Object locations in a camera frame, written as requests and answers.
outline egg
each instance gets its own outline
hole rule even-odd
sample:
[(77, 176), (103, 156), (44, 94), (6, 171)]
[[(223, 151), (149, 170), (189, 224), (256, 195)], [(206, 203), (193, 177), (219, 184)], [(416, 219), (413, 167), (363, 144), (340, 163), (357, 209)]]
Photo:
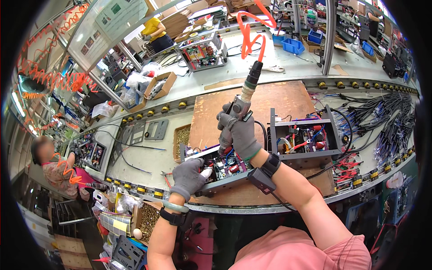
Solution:
[(143, 232), (140, 229), (134, 229), (133, 230), (133, 236), (136, 239), (141, 239), (143, 237)]

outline yellow shirt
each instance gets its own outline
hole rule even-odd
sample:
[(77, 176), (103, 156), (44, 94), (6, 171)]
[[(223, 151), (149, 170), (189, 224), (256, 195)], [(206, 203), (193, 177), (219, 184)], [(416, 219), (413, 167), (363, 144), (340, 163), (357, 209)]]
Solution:
[[(144, 23), (144, 26), (146, 27), (143, 31), (141, 31), (141, 34), (143, 36), (145, 35), (150, 35), (154, 32), (156, 32), (158, 30), (158, 24), (160, 24), (160, 20), (158, 18), (151, 18), (150, 20), (148, 20), (147, 22)], [(150, 42), (152, 42), (153, 40), (163, 37), (166, 34), (165, 31), (163, 31), (162, 33), (160, 33), (157, 36), (154, 36), (150, 39)]]

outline ceiling light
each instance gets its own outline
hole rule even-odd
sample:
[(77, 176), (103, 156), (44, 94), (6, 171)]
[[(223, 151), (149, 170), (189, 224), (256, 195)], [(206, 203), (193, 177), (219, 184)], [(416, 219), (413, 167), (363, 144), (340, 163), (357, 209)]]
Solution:
[(24, 117), (25, 113), (22, 110), (22, 107), (21, 107), (21, 104), (19, 103), (18, 96), (16, 95), (16, 92), (12, 92), (12, 98), (15, 101), (15, 104), (16, 104), (16, 106), (18, 108), (19, 113), (21, 114), (22, 117)]

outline floral shirt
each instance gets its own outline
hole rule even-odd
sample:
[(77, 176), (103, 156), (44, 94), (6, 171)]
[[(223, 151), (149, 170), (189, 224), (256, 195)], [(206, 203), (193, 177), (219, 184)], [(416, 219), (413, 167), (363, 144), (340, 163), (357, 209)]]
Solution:
[[(74, 170), (64, 175), (63, 172), (66, 165), (66, 162), (60, 164), (60, 166), (57, 166), (57, 162), (47, 162), (42, 164), (42, 170), (44, 171), (45, 179), (47, 179), (53, 187), (76, 199), (78, 195), (78, 184), (71, 184), (69, 182), (70, 174), (73, 173), (73, 177), (76, 177), (76, 172)], [(86, 191), (85, 188), (80, 187), (79, 193), (83, 200), (89, 200), (90, 193)]]

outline pink shirt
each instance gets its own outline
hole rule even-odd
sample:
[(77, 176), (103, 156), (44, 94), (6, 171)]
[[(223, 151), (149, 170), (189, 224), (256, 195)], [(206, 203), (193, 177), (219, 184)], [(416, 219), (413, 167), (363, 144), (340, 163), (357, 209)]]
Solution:
[(306, 232), (279, 226), (244, 246), (229, 270), (371, 269), (364, 238), (355, 235), (322, 251)]

